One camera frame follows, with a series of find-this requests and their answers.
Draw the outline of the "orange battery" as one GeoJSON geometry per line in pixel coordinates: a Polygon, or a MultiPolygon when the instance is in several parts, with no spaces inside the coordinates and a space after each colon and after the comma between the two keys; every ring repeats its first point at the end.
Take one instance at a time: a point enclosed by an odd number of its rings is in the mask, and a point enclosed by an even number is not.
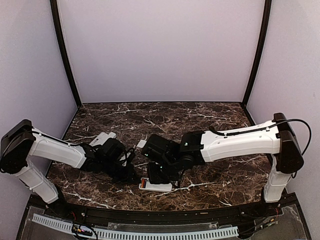
{"type": "Polygon", "coordinates": [[[145,188],[146,186],[146,180],[144,178],[141,179],[141,187],[145,188]]]}

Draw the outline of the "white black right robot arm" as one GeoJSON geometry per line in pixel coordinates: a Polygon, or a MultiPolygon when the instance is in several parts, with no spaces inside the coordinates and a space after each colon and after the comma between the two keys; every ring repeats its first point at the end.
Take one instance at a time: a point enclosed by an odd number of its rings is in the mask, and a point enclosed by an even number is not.
{"type": "Polygon", "coordinates": [[[255,154],[270,154],[272,167],[262,190],[262,201],[255,205],[255,213],[266,217],[275,208],[294,173],[304,165],[305,150],[301,150],[290,123],[301,119],[287,119],[281,112],[264,123],[232,130],[187,132],[179,143],[153,134],[145,142],[141,154],[150,162],[147,177],[141,178],[139,189],[171,192],[186,170],[217,160],[255,154]]]}

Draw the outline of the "white remote control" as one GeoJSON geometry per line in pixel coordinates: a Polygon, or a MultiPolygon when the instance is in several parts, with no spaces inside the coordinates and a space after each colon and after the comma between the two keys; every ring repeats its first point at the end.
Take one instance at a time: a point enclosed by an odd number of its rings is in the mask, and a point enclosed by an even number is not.
{"type": "Polygon", "coordinates": [[[138,185],[138,188],[140,190],[142,190],[142,191],[168,193],[168,192],[172,191],[173,185],[171,183],[168,183],[168,184],[152,184],[152,183],[150,183],[149,178],[142,177],[141,181],[140,181],[140,183],[138,185]],[[142,179],[145,179],[145,181],[146,181],[145,188],[141,187],[142,179]]]}

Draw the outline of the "white battery cover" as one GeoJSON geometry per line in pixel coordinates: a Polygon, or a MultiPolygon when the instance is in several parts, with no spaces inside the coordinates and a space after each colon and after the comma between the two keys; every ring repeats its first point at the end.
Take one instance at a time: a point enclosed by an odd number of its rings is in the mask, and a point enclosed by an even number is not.
{"type": "Polygon", "coordinates": [[[146,140],[141,139],[136,145],[136,147],[142,149],[145,146],[146,142],[146,140]]]}

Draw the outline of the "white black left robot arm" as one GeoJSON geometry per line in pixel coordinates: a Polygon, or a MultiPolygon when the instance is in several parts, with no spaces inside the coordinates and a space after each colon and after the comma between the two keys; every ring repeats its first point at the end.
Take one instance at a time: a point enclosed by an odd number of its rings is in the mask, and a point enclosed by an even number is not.
{"type": "Polygon", "coordinates": [[[71,213],[63,195],[28,159],[31,156],[69,165],[84,172],[105,173],[116,183],[139,182],[132,160],[133,148],[126,149],[114,132],[101,132],[91,143],[70,143],[34,128],[24,119],[0,140],[0,171],[16,176],[60,218],[71,213]]]}

